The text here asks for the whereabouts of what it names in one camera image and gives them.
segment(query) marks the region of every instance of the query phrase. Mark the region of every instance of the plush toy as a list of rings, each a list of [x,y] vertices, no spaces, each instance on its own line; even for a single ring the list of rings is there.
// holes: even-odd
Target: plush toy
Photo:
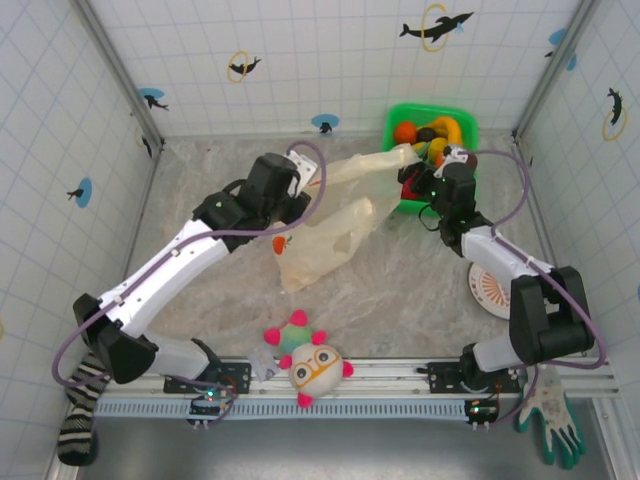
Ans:
[[[311,330],[303,310],[293,312],[284,327],[267,330],[264,340],[285,354],[279,366],[290,368],[289,380],[298,390],[298,405],[302,408],[310,407],[314,398],[331,392],[342,377],[353,375],[353,365],[324,344],[327,332]]]

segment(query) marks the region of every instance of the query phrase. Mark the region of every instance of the gray floor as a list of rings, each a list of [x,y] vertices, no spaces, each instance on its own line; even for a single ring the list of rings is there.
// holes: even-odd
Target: gray floor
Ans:
[[[481,148],[509,149],[505,134],[481,134]],[[284,152],[296,138],[170,141],[163,154],[133,254],[139,268],[163,247],[202,199],[245,178],[264,152]],[[331,160],[379,151],[380,137],[314,141]],[[497,220],[517,203],[521,183],[509,160],[482,156],[478,203]],[[541,255],[528,209],[503,233]],[[394,213],[349,264],[294,294],[285,294],[270,239],[258,239],[205,271],[174,298],[151,329],[172,338],[198,337],[221,355],[246,355],[266,328],[306,309],[312,327],[347,356],[457,356],[506,323],[487,314],[467,286],[468,262],[427,232],[415,216]]]
[[[605,480],[593,411],[574,402],[587,455],[573,470],[542,460],[537,422],[472,432],[458,422],[227,421],[194,432],[186,421],[99,418],[100,454],[81,480]]]

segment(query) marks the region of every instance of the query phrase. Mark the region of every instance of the marble floor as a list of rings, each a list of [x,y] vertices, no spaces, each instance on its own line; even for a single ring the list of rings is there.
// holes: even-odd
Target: marble floor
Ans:
[[[507,133],[481,132],[480,148],[509,150]],[[265,152],[284,152],[298,137],[173,139],[162,154],[134,248],[130,273],[162,248],[202,199],[245,178]],[[311,138],[329,161],[379,150],[380,136]],[[506,215],[521,195],[508,159],[484,155],[478,205],[489,219]],[[541,258],[528,208],[502,232]],[[393,213],[347,265],[294,294],[284,293],[270,238],[259,238],[209,268],[157,316],[151,330],[198,337],[219,355],[246,355],[265,329],[305,309],[327,343],[351,357],[458,356],[465,345],[507,328],[486,313],[467,284],[469,263],[442,245],[416,216]]]

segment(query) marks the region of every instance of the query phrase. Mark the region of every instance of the blue circle sticker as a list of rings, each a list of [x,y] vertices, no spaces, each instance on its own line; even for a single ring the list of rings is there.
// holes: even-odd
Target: blue circle sticker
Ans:
[[[89,177],[85,177],[80,180],[76,192],[78,192],[78,195],[76,195],[76,205],[78,205],[80,208],[85,208],[87,205],[89,205],[89,200],[91,200],[91,193],[93,192],[91,179]]]

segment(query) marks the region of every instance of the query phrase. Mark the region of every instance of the white plate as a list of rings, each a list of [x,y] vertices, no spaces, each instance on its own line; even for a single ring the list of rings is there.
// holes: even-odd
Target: white plate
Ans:
[[[498,284],[484,268],[471,264],[469,268],[469,289],[474,298],[489,313],[509,320],[511,298],[509,293]]]

